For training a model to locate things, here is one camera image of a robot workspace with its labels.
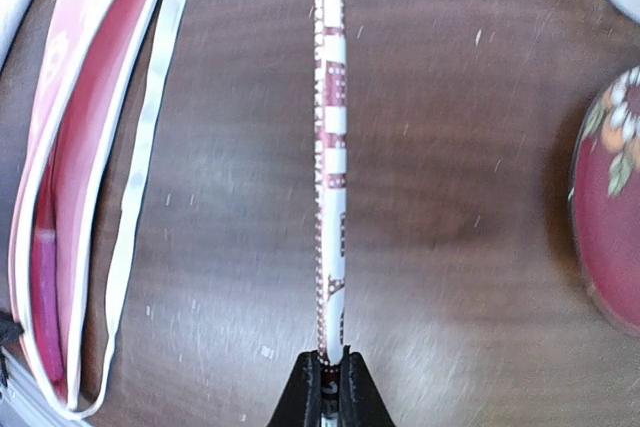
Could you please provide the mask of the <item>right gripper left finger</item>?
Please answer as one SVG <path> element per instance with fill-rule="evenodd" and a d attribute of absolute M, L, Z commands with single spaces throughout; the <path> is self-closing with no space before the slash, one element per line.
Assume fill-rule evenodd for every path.
<path fill-rule="evenodd" d="M 298 355 L 268 427 L 319 427 L 321 366 L 316 351 Z"/>

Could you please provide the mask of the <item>pink racket cover bag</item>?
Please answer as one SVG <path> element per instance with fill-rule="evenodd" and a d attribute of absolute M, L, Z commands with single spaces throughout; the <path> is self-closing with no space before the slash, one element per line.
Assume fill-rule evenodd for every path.
<path fill-rule="evenodd" d="M 92 230 L 103 174 L 143 40 L 153 39 L 120 224 L 105 289 L 115 353 L 149 176 L 156 125 L 187 0 L 56 0 L 32 104 L 26 158 L 8 246 L 10 321 L 48 406 L 61 419 L 95 415 L 79 404 Z"/>

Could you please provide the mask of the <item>pink badminton racket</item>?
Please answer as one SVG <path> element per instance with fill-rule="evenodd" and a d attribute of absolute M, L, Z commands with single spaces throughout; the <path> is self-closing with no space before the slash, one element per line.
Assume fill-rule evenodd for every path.
<path fill-rule="evenodd" d="M 314 0 L 314 190 L 321 426 L 339 424 L 346 284 L 347 44 L 344 0 Z"/>

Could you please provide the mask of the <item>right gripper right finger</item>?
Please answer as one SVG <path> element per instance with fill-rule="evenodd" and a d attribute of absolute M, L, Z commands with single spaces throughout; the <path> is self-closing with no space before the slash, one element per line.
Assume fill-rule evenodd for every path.
<path fill-rule="evenodd" d="M 349 346 L 340 364 L 339 419 L 345 427 L 395 427 L 363 356 Z"/>

